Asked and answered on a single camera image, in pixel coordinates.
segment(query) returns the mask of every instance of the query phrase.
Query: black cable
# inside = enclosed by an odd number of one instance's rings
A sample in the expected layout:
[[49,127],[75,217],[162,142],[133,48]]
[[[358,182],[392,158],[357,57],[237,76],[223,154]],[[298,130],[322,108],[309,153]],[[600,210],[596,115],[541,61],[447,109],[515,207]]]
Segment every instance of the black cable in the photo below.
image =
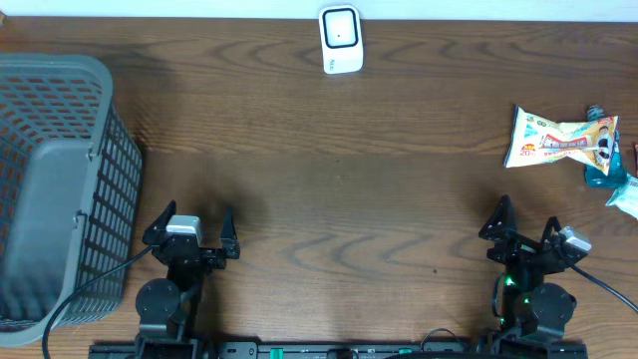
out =
[[85,291],[85,289],[89,288],[90,286],[95,284],[97,281],[99,281],[101,279],[104,279],[104,277],[109,276],[109,275],[111,275],[111,274],[113,274],[113,273],[115,273],[115,272],[117,272],[119,270],[122,270],[122,269],[128,267],[129,265],[137,262],[145,254],[150,252],[151,249],[153,249],[152,246],[146,247],[143,251],[141,251],[140,253],[138,253],[136,256],[134,256],[133,258],[129,259],[128,261],[126,261],[126,262],[118,265],[117,267],[115,267],[115,268],[113,268],[111,270],[108,270],[108,271],[98,275],[97,277],[93,278],[92,280],[89,280],[88,282],[84,283],[82,286],[77,288],[73,293],[71,293],[71,295],[69,295],[67,297],[67,299],[65,299],[62,302],[62,304],[60,304],[60,306],[58,306],[56,311],[53,312],[53,315],[51,316],[51,318],[47,322],[47,326],[44,328],[44,333],[42,334],[42,355],[44,356],[45,359],[51,359],[51,355],[49,354],[49,333],[51,333],[51,329],[53,328],[53,323],[56,321],[56,318],[60,315],[60,313],[62,313],[64,308],[67,305],[69,305],[69,303],[71,303],[71,301],[73,299],[75,299],[75,297],[77,297],[80,293]]
[[350,349],[350,351],[347,352],[343,352],[340,353],[339,355],[337,355],[337,359],[346,359],[348,357],[355,357],[356,359],[359,359],[359,352],[355,349]]
[[599,286],[601,286],[603,289],[605,289],[606,291],[610,292],[611,294],[613,294],[614,296],[616,296],[616,298],[622,300],[623,303],[627,304],[631,309],[633,309],[636,313],[638,313],[638,306],[636,304],[634,304],[631,300],[629,300],[629,298],[627,298],[626,296],[622,295],[620,292],[618,292],[616,289],[610,287],[607,283],[605,283],[604,281],[596,278],[595,276],[587,273],[586,271],[580,269],[579,267],[576,266],[576,264],[570,262],[567,259],[567,256],[565,255],[565,253],[562,250],[562,246],[565,243],[565,238],[563,237],[560,240],[560,245],[558,245],[558,255],[560,255],[560,258],[571,268],[573,269],[576,273],[584,276],[585,278],[591,280],[592,282],[598,284]]
[[438,332],[442,332],[445,331],[447,333],[452,334],[453,337],[455,337],[455,340],[457,340],[457,342],[463,347],[464,350],[466,350],[466,344],[464,342],[461,341],[461,339],[459,339],[457,337],[457,335],[455,333],[453,333],[450,329],[446,329],[446,328],[439,328],[439,329],[435,329],[430,331],[430,333],[428,333],[428,335],[426,335],[425,338],[423,338],[423,341],[421,342],[421,345],[419,345],[419,348],[421,349],[422,352],[426,351],[426,343],[428,342],[428,338],[430,338],[430,336],[434,333],[438,333]]

